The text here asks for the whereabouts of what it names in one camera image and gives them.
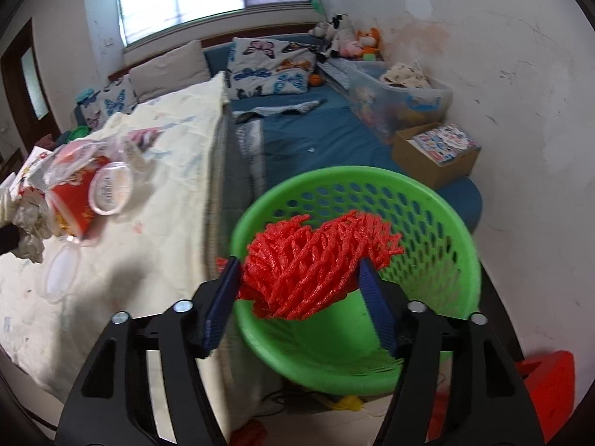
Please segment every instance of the red plastic object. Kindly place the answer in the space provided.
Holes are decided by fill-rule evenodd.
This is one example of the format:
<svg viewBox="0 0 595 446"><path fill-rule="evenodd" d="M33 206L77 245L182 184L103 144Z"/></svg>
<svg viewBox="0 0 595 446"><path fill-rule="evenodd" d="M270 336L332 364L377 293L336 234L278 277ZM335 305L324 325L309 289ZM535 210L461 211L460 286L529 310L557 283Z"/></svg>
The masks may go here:
<svg viewBox="0 0 595 446"><path fill-rule="evenodd" d="M240 429L236 429L231 433L230 446L263 446L263 442L267 437L267 430L263 424L251 419L244 424Z"/></svg>
<svg viewBox="0 0 595 446"><path fill-rule="evenodd" d="M351 211L316 230L308 219L269 223L248 245L238 298L254 300L256 316L303 320L357 289L362 257L378 270L404 253L401 235L375 214Z"/></svg>
<svg viewBox="0 0 595 446"><path fill-rule="evenodd" d="M574 407L574 356L565 350L517 363L525 377L543 437L548 442L566 423Z"/></svg>

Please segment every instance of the green plastic basket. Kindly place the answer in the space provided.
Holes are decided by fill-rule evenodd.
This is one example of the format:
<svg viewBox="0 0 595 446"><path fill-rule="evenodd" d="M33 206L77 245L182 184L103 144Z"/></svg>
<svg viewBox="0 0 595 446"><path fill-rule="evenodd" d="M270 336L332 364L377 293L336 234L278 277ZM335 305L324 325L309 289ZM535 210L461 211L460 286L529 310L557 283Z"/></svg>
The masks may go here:
<svg viewBox="0 0 595 446"><path fill-rule="evenodd" d="M317 227L350 209L377 213L403 234L405 254L380 272L385 280L440 314L467 318L477 310L480 268L463 221L435 192L384 169L326 168L275 186L237 224L231 254L243 259L267 223L308 213L307 223ZM380 347L359 290L304 321L259 319L245 300L236 302L235 312L252 350L297 384L337 395L395 388L401 364Z"/></svg>

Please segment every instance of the orange ball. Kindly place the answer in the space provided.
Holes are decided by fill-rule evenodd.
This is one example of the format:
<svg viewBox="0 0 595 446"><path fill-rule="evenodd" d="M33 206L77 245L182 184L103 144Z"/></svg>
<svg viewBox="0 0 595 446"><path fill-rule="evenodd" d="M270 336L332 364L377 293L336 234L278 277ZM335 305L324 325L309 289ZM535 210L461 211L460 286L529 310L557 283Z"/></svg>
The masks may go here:
<svg viewBox="0 0 595 446"><path fill-rule="evenodd" d="M320 87L324 83L324 79L319 74L312 74L308 78L310 87Z"/></svg>

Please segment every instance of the silver screw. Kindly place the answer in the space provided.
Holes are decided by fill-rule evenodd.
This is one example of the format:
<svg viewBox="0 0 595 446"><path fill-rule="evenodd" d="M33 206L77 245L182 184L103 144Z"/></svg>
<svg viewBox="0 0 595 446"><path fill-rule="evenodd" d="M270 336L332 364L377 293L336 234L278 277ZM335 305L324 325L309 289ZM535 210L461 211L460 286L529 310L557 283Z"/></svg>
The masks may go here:
<svg viewBox="0 0 595 446"><path fill-rule="evenodd" d="M487 323L487 317L482 313L474 313L471 315L471 321L476 325L485 325Z"/></svg>
<svg viewBox="0 0 595 446"><path fill-rule="evenodd" d="M128 315L128 312L119 311L112 315L112 323L115 323L115 324L124 323L129 318L130 318L130 315Z"/></svg>
<svg viewBox="0 0 595 446"><path fill-rule="evenodd" d="M407 303L407 308L414 313L422 313L428 309L425 303L417 300Z"/></svg>
<svg viewBox="0 0 595 446"><path fill-rule="evenodd" d="M180 300L174 303L174 311L177 313L182 313L184 311L188 311L192 308L192 302L190 300Z"/></svg>

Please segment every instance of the door frame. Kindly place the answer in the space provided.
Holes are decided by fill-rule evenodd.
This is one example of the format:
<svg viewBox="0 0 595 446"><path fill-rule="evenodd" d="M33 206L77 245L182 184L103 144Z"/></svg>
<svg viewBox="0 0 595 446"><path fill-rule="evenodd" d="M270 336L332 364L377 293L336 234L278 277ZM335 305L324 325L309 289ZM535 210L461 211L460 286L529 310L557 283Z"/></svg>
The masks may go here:
<svg viewBox="0 0 595 446"><path fill-rule="evenodd" d="M35 110L33 109L33 104L29 97L20 60L30 48L33 52L33 61L35 62L35 71L38 75L41 92L48 108L48 113L41 119L38 119L37 115L35 115ZM49 105L48 97L45 93L41 74L39 72L39 65L35 55L35 45L33 42L33 21L31 19L25 23L25 26L23 26L17 36L14 37L13 41L2 55L2 58L0 58L0 71L2 73L4 91L6 92L10 111L13 114L15 126L27 151L30 151L35 145L35 142L43 137L43 135L35 135L35 133L32 132L32 129L35 129L35 126L40 123L48 129L48 132L51 133L54 138L60 136L60 129L54 119L54 114Z"/></svg>

